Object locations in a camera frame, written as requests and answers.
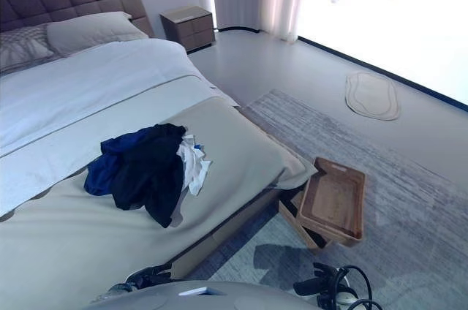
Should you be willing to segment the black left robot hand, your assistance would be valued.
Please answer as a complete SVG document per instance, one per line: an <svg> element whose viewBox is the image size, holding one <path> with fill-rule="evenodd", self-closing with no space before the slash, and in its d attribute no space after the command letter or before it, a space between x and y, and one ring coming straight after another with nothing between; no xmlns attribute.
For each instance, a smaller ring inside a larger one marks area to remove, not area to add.
<svg viewBox="0 0 468 310"><path fill-rule="evenodd" d="M125 282L138 290L170 283L171 268L170 263L147 267L128 276Z"/></svg>

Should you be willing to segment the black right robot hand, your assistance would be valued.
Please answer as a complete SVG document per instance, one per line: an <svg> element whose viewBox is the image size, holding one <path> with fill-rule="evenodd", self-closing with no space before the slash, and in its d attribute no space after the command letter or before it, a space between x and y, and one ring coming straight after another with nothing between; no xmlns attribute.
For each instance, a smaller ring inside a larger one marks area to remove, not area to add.
<svg viewBox="0 0 468 310"><path fill-rule="evenodd" d="M336 295L342 279L347 275L343 268L314 262L314 278L293 284L297 295L317 295L317 305L321 309L335 309Z"/></svg>

